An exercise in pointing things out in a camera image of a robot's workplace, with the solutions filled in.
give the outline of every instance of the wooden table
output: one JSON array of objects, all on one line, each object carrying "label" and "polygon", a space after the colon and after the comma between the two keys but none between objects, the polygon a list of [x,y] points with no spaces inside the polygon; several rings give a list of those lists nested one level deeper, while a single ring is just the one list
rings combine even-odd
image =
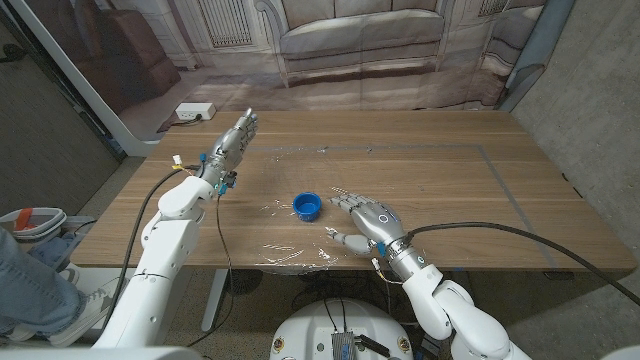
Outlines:
[{"label": "wooden table", "polygon": [[[325,235],[357,233],[350,216],[323,201],[313,223],[291,209],[296,194],[335,196],[333,188],[390,204],[406,230],[455,221],[490,221],[535,232],[607,271],[636,267],[630,251],[509,113],[429,111],[258,112],[260,129],[236,169],[238,185],[221,199],[221,227],[235,268],[298,272],[371,269]],[[147,191],[213,144],[240,113],[172,128],[74,252],[81,266],[119,266]],[[174,176],[157,200],[184,176]],[[215,205],[206,207],[200,240],[187,265],[222,268],[226,257]],[[582,270],[573,260],[528,239],[490,229],[420,234],[413,244],[442,270]],[[142,254],[136,241],[131,264]]]}]

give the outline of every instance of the jeans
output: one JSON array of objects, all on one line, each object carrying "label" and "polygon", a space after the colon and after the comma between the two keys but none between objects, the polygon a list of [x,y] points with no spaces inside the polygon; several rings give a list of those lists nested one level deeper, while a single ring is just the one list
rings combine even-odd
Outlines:
[{"label": "jeans", "polygon": [[0,334],[18,324],[49,336],[84,310],[85,297],[52,268],[25,254],[0,227]]}]

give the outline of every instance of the white power strip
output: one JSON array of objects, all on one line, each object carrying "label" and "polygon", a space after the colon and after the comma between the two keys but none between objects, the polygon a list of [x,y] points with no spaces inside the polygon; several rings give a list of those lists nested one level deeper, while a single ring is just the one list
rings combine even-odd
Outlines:
[{"label": "white power strip", "polygon": [[193,120],[198,114],[202,120],[211,120],[216,113],[216,107],[212,103],[182,103],[176,109],[180,120]]}]

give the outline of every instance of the robotic arm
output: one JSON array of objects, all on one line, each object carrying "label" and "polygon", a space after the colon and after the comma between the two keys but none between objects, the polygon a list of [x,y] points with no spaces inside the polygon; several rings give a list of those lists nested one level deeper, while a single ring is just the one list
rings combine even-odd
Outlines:
[{"label": "robotic arm", "polygon": [[413,246],[405,242],[407,232],[389,205],[357,194],[337,196],[330,202],[348,212],[364,235],[345,235],[328,229],[329,237],[358,254],[370,253],[377,247],[402,279],[402,288],[424,331],[444,340],[456,330],[451,345],[454,359],[529,359],[509,340],[496,319],[474,306],[462,286],[450,280],[442,281],[442,273],[435,265],[427,264]]},{"label": "robotic arm", "polygon": [[233,170],[256,134],[257,121],[248,109],[215,141],[196,174],[160,198],[158,212],[142,231],[144,252],[138,267],[94,348],[155,344],[173,280],[196,248],[205,215],[200,204],[235,185]]}]

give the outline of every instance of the black wire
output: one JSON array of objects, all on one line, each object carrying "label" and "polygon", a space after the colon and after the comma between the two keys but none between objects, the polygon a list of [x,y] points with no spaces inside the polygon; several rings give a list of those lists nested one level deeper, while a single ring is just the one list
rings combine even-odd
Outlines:
[{"label": "black wire", "polygon": [[409,243],[409,242],[411,242],[411,239],[413,239],[413,237],[416,234],[421,233],[421,232],[425,232],[425,231],[454,229],[454,228],[479,228],[479,227],[480,228],[489,228],[489,229],[496,229],[496,230],[500,230],[500,231],[510,232],[510,233],[513,233],[513,234],[516,234],[516,235],[520,235],[520,236],[524,236],[524,237],[529,238],[531,240],[537,241],[537,242],[539,242],[541,244],[544,244],[544,245],[546,245],[546,246],[548,246],[548,247],[550,247],[552,249],[556,249],[556,250],[560,251],[561,253],[567,255],[568,257],[572,258],[573,260],[578,262],[580,265],[582,265],[585,268],[587,268],[588,270],[590,270],[592,273],[598,275],[602,280],[606,281],[611,286],[613,286],[614,288],[618,289],[618,291],[620,291],[626,297],[631,299],[631,301],[633,301],[638,306],[640,306],[640,297],[638,297],[636,294],[632,293],[629,289],[624,287],[622,284],[620,284],[619,282],[617,282],[616,280],[611,278],[609,275],[605,274],[602,270],[598,269],[593,264],[591,264],[587,260],[583,259],[582,257],[577,255],[576,253],[574,253],[571,250],[565,248],[564,246],[556,244],[555,242],[553,242],[551,240],[545,239],[542,236],[538,236],[538,235],[532,234],[532,233],[530,233],[528,231],[520,230],[518,228],[514,228],[514,227],[511,227],[511,226],[495,224],[495,223],[488,223],[488,222],[477,222],[477,221],[429,225],[429,226],[422,226],[422,227],[419,227],[417,229],[409,231],[409,233],[407,234],[407,237],[405,238],[405,241],[407,243]]},{"label": "black wire", "polygon": [[342,301],[342,296],[340,296],[340,303],[342,304],[342,321],[344,322],[344,332],[347,332],[347,313],[344,310],[344,301]]},{"label": "black wire", "polygon": [[234,296],[233,296],[233,275],[231,274],[231,256],[229,255],[229,250],[227,249],[227,243],[224,241],[224,236],[222,236],[222,230],[220,229],[220,198],[221,197],[222,197],[222,195],[218,195],[218,201],[216,201],[216,223],[218,225],[218,234],[220,235],[220,240],[222,241],[222,246],[224,247],[224,252],[225,252],[225,254],[227,254],[227,263],[229,264],[229,287],[231,287],[231,289],[232,289],[232,291],[230,291],[230,293],[231,293],[231,306],[229,307],[229,312],[227,312],[227,315],[225,315],[224,319],[222,320],[222,322],[220,324],[218,324],[218,326],[215,326],[214,328],[210,329],[204,335],[200,336],[196,340],[194,340],[191,343],[189,343],[189,345],[187,345],[186,347],[192,347],[195,344],[199,343],[200,341],[206,339],[207,336],[213,334],[214,331],[218,330],[222,325],[224,325],[224,323],[229,318],[229,315],[231,315],[231,312],[233,311],[233,298],[234,298]]},{"label": "black wire", "polygon": [[333,321],[333,318],[331,317],[331,313],[329,312],[329,306],[327,306],[327,298],[324,298],[323,301],[324,301],[324,308],[327,309],[327,314],[329,315],[329,320],[331,320],[331,323],[333,324],[333,330],[335,330],[335,332],[338,332],[338,327],[336,326],[336,323]]},{"label": "black wire", "polygon": [[175,123],[171,124],[171,126],[191,125],[191,124],[195,124],[195,123],[199,122],[200,120],[202,120],[202,115],[198,114],[198,115],[196,115],[195,118],[193,118],[191,120],[182,121],[182,122],[175,122]]},{"label": "black wire", "polygon": [[95,224],[97,221],[98,221],[97,219],[96,219],[96,220],[87,221],[86,223],[84,223],[84,224],[82,224],[82,225],[78,226],[78,227],[73,231],[73,236],[76,236],[76,235],[77,235],[78,230],[82,229],[82,228],[83,228],[83,227],[85,227],[86,225],[89,225],[89,224]]},{"label": "black wire", "polygon": [[[187,166],[186,169],[191,169],[193,170],[194,166],[190,165]],[[162,186],[162,184],[164,184],[167,180],[169,180],[169,178],[171,178],[173,175],[179,173],[180,171],[182,171],[181,169],[176,169],[171,171],[170,173],[168,173],[167,175],[165,175],[160,181],[158,181],[153,188],[151,188],[151,190],[149,190],[149,193],[147,194],[147,196],[144,198],[144,201],[142,202],[142,205],[140,206],[140,210],[138,211],[138,216],[136,217],[136,222],[133,225],[133,231],[131,232],[131,237],[129,238],[129,244],[127,245],[127,251],[124,255],[124,261],[122,262],[122,269],[120,270],[120,278],[118,279],[118,284],[116,285],[116,290],[113,294],[113,300],[111,301],[111,306],[109,306],[109,312],[107,312],[107,316],[104,319],[104,324],[102,325],[102,331],[104,331],[104,329],[107,327],[107,323],[109,323],[109,320],[111,319],[111,315],[113,315],[113,310],[116,307],[116,303],[118,301],[118,298],[120,297],[120,293],[122,292],[122,285],[124,284],[124,279],[125,279],[125,275],[127,273],[127,267],[129,266],[129,259],[131,258],[131,250],[133,249],[133,244],[136,240],[136,234],[138,233],[138,228],[140,227],[140,222],[142,221],[142,215],[144,214],[144,210],[147,208],[147,205],[149,204],[149,201],[151,200],[151,196],[153,196],[153,194],[156,192],[156,190],[158,190],[158,188],[160,186]]]},{"label": "black wire", "polygon": [[204,165],[205,160],[202,160],[202,167],[200,168],[200,175],[198,176],[199,178],[202,178],[202,175],[204,175]]}]

